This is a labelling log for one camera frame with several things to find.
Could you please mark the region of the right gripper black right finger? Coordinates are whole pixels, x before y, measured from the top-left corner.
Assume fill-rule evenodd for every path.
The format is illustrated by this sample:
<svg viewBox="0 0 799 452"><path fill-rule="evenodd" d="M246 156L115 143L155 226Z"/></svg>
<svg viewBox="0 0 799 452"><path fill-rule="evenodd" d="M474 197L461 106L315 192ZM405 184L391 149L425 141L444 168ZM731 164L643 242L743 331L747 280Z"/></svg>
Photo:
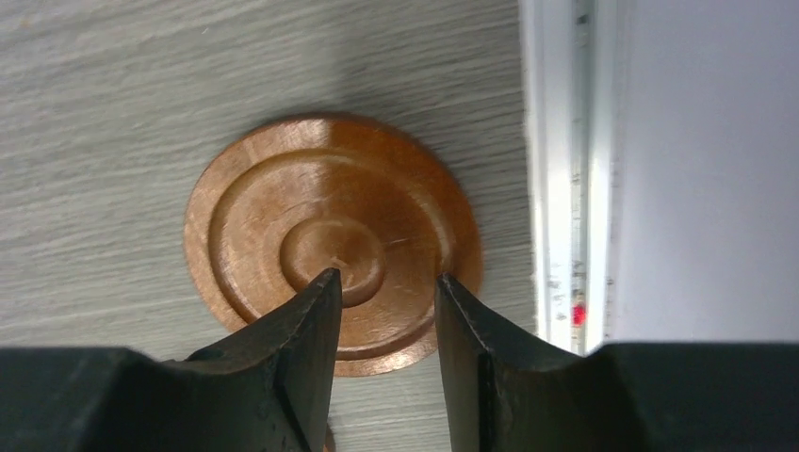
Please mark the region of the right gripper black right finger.
<svg viewBox="0 0 799 452"><path fill-rule="evenodd" d="M798 347L610 343L581 357L454 277L435 327L455 451L794 451Z"/></svg>

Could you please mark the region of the brown wooden coaster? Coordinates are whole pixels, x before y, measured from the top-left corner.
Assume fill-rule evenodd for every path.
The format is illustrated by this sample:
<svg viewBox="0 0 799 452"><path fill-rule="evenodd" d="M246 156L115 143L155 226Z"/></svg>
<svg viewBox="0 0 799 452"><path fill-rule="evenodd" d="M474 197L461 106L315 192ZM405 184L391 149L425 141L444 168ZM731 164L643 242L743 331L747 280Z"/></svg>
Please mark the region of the brown wooden coaster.
<svg viewBox="0 0 799 452"><path fill-rule="evenodd" d="M230 331L336 268L339 377L432 355L436 278L478 291L483 277L479 226L446 165L400 129L345 113L289 116L230 144L188 197L184 250L201 299Z"/></svg>

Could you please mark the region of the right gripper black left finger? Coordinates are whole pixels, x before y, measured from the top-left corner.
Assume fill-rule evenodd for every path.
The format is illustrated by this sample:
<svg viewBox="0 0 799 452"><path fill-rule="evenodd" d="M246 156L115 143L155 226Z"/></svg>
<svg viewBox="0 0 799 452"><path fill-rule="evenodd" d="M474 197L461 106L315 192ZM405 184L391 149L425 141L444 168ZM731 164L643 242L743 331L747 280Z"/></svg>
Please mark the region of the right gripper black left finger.
<svg viewBox="0 0 799 452"><path fill-rule="evenodd" d="M336 269L183 361L126 347L5 347L5 451L328 451Z"/></svg>

